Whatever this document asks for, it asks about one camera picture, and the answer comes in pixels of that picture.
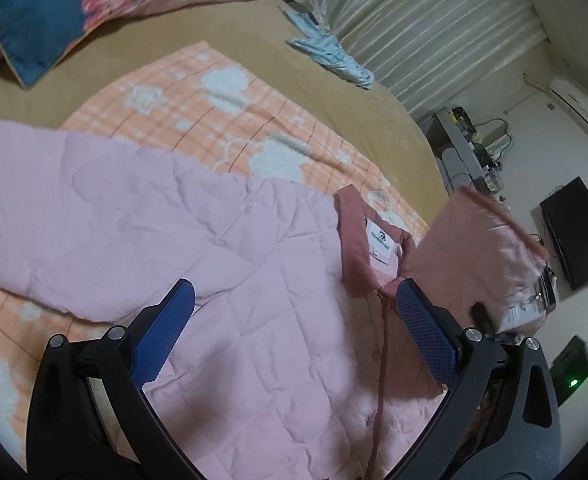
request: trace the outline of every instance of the air conditioner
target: air conditioner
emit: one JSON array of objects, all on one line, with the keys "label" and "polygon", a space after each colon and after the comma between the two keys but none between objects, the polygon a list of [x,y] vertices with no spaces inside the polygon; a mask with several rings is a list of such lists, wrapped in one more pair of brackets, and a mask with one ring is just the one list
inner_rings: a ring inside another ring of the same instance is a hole
[{"label": "air conditioner", "polygon": [[588,97],[567,79],[555,78],[549,90],[560,107],[588,134]]}]

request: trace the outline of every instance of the beige curtain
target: beige curtain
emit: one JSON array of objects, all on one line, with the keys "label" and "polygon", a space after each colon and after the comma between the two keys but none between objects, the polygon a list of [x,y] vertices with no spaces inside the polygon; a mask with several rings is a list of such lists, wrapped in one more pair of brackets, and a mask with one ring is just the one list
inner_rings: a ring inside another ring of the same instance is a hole
[{"label": "beige curtain", "polygon": [[546,38],[530,0],[298,0],[417,121]]}]

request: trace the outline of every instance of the silver pivot bolt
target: silver pivot bolt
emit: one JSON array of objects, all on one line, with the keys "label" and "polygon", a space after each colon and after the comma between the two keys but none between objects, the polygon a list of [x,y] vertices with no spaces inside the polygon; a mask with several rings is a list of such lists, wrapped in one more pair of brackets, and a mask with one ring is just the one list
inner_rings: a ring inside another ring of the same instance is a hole
[{"label": "silver pivot bolt", "polygon": [[533,337],[526,338],[525,344],[528,346],[528,348],[532,350],[538,350],[540,348],[540,343],[536,341],[536,339],[534,339]]},{"label": "silver pivot bolt", "polygon": [[470,341],[478,343],[483,338],[483,334],[478,332],[478,330],[475,328],[468,328],[465,330],[465,337],[467,337]]},{"label": "silver pivot bolt", "polygon": [[59,346],[61,346],[63,341],[64,341],[64,335],[62,335],[62,334],[53,335],[53,336],[51,336],[51,339],[49,340],[49,346],[51,346],[51,348],[58,348]]},{"label": "silver pivot bolt", "polygon": [[107,337],[113,341],[118,341],[123,335],[125,335],[125,328],[120,325],[113,326],[109,329],[109,332],[107,332]]}]

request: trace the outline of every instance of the mattress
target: mattress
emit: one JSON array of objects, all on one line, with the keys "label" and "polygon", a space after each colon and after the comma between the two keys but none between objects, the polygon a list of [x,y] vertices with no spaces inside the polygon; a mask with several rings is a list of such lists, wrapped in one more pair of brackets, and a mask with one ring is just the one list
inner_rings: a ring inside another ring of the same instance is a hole
[{"label": "mattress", "polygon": [[218,4],[107,23],[29,90],[0,64],[0,119],[59,128],[120,76],[206,41],[340,134],[430,223],[447,194],[417,124],[381,85],[359,89],[287,46],[285,40],[299,32],[280,12],[282,5]]}]

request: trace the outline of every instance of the light blue cloth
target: light blue cloth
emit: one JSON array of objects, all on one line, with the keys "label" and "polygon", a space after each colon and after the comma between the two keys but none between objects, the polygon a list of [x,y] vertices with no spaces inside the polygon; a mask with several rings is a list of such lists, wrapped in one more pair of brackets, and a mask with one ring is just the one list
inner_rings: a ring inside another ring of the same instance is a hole
[{"label": "light blue cloth", "polygon": [[307,38],[292,38],[287,44],[307,54],[319,65],[331,70],[344,80],[370,90],[374,85],[374,74],[348,56],[338,40],[325,33],[307,14],[289,9],[280,9],[290,22]]}]

